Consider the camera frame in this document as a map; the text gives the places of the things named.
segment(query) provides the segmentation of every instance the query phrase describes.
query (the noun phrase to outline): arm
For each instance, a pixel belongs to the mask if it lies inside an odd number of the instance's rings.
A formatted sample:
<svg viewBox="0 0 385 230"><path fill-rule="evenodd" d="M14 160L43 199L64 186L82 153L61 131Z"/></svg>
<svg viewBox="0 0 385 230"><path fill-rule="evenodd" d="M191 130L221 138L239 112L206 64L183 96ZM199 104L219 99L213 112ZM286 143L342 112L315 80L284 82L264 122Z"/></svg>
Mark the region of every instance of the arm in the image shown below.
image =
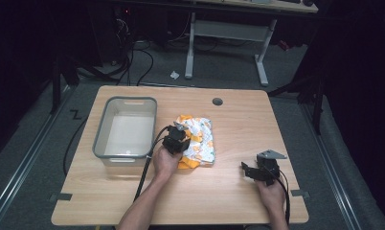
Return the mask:
<svg viewBox="0 0 385 230"><path fill-rule="evenodd" d="M270 217L270 224L273 230L287 230L285 221L284 202L285 193L279 183L267 186L264 181L255 180L259 188L261 201L267 208Z"/></svg>
<svg viewBox="0 0 385 230"><path fill-rule="evenodd" d="M163 146L153 154L155 175L146 189L126 211L118 229L148 229L157 197L177 170L180 158L181 153L171 155Z"/></svg>

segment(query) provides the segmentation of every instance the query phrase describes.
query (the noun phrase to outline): gray carpet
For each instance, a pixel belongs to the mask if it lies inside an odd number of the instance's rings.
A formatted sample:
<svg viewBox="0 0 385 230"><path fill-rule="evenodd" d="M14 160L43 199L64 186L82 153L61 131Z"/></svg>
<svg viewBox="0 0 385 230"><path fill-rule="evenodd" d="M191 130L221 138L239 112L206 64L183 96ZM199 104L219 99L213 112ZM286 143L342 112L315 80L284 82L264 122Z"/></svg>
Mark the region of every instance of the gray carpet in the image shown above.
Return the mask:
<svg viewBox="0 0 385 230"><path fill-rule="evenodd" d="M142 84L270 91L289 83L306 51L306 47L294 48L285 52L279 47L271 46L264 60L270 85L261 87L253 57L250 54L257 45L259 44L248 43L235 47L218 44L212 51L197 51L195 53L193 79L185 80L183 74L186 48L169 46L164 49L152 44L146 51L153 56L154 64L143 78ZM138 46L146 46L146 43L141 43ZM210 49L212 44L205 43L197 48ZM146 72L149 66L149 56L143 52L135 51L130 69L132 85ZM109 72L114 68L105 66L101 69ZM179 73L180 78L177 80L170 78L172 71ZM89 78L81 79L79 86L61 108L54 125L44 140L44 144L39 149L39 154L30 172L0 221L0 229L95 229L94 226L57 227L51 223L50 218L56 204L53 195L59 193L64 182L64 153L76 130L88 115L98 88L103 84L107 84L107 82ZM300 188L309 194L309 197L305 199L309 221L305 224L292 224L290 228L348 229L346 219L329 183L320 146L309 127L304 106L297 104L293 96L295 95L283 94L271 98ZM51 101L51 87L48 87L22 119L19 129L0 154L0 195L30 148L36 134L47 120ZM361 228L385 229L385 218L375 206L369 189L352 163L348 150L343 144L340 133L331 117L327 102L324 103L321 122L322 136L320 138L324 140L332 164L343 181ZM75 136L71 148L68 149L67 167L70 165L81 131L82 128ZM268 228L266 226L253 226L251 229Z"/></svg>

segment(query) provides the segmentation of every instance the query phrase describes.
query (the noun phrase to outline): white metal desk leg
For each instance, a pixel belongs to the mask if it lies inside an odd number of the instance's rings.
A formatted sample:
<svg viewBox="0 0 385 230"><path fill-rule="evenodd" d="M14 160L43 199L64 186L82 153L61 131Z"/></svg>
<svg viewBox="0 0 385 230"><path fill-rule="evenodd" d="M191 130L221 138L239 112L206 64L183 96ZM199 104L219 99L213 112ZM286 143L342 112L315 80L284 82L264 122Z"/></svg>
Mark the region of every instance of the white metal desk leg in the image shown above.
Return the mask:
<svg viewBox="0 0 385 230"><path fill-rule="evenodd" d="M190 26L190 46L189 52L187 53L187 63L186 63L186 79L193 78L193 39L195 33L195 12L192 12L192 22Z"/></svg>
<svg viewBox="0 0 385 230"><path fill-rule="evenodd" d="M267 47L270 43L271 36L273 35L274 28L276 27L276 23L277 23L277 19L274 19L271 21L270 26L267 30L266 38L263 42L263 47L261 48L260 54L255 55L256 66L258 66L260 84L263 86L268 85L266 72L264 71L264 66L263 66L263 59L264 59L264 55L266 54Z"/></svg>

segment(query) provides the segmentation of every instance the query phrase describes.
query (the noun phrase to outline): cloth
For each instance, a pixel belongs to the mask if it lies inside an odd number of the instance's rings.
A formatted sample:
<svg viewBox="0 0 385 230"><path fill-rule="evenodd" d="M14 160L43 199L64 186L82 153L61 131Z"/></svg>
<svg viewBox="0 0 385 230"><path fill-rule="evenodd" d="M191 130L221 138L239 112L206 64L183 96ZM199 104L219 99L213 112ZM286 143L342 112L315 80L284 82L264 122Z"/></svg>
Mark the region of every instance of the cloth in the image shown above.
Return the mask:
<svg viewBox="0 0 385 230"><path fill-rule="evenodd" d="M183 151L178 169L194 169L198 166L213 165L215 151L211 120L180 115L176 122L188 128L186 135L190 138L189 148Z"/></svg>

